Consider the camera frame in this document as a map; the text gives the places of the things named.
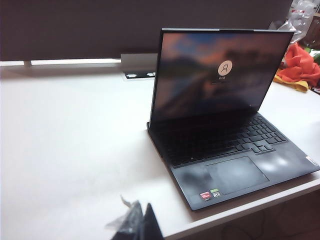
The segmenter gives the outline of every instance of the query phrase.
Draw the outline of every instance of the red fabric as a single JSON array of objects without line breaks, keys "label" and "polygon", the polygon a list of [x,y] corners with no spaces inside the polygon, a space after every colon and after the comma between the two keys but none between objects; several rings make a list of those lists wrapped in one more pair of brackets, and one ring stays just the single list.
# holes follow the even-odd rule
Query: red fabric
[{"label": "red fabric", "polygon": [[320,67],[297,43],[289,47],[284,59],[288,67],[277,73],[283,81],[291,83],[307,81],[313,87],[317,85],[320,79]]}]

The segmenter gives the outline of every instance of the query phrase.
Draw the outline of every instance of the gray partition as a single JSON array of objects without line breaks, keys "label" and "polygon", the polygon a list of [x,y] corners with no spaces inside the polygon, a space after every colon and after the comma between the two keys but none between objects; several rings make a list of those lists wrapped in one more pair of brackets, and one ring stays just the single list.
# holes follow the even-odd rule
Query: gray partition
[{"label": "gray partition", "polygon": [[292,0],[2,0],[1,60],[155,53],[160,28],[266,29]]}]

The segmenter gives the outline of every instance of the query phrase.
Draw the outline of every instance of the white desk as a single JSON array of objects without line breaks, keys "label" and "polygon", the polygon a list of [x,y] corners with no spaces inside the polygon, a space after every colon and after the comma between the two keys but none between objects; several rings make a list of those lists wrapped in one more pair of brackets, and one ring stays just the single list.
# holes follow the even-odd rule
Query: white desk
[{"label": "white desk", "polygon": [[[146,130],[153,80],[106,64],[3,67],[1,78],[1,239],[109,239],[121,194],[151,203],[171,240],[320,188],[316,172],[193,212]],[[319,105],[272,83],[260,113],[320,163]]]}]

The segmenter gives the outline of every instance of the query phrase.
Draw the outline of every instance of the laptop lid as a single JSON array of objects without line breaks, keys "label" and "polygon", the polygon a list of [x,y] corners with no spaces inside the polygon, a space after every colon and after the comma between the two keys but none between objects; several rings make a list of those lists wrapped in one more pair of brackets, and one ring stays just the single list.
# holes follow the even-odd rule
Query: laptop lid
[{"label": "laptop lid", "polygon": [[163,28],[150,127],[258,111],[292,36],[291,31]]}]

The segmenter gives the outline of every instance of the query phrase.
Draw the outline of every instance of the laptop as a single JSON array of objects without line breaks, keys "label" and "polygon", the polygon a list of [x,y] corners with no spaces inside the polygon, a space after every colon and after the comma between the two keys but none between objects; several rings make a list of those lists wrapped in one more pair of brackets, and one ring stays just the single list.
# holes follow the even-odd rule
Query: laptop
[{"label": "laptop", "polygon": [[320,169],[258,112],[292,36],[161,30],[147,129],[192,210]]}]

